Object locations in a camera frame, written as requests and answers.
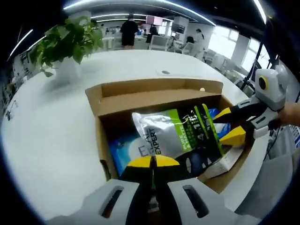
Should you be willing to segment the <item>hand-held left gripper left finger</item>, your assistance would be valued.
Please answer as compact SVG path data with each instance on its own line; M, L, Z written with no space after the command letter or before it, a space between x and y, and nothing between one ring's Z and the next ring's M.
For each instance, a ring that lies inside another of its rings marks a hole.
M152 187L151 157L131 161L118 179L110 179L86 196L69 216L47 220L48 225L143 225Z

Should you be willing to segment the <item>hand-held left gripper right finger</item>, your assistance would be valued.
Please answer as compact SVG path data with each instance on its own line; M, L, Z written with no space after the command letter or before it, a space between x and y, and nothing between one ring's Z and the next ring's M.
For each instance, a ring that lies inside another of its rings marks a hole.
M237 216L225 207L221 196L175 159L157 155L154 183L165 225L233 225Z

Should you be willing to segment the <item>person's right hand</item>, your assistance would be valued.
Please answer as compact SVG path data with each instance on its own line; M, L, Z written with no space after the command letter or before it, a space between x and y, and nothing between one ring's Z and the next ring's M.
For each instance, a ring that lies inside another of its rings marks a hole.
M300 126L300 104L287 103L278 113L278 118L282 126Z

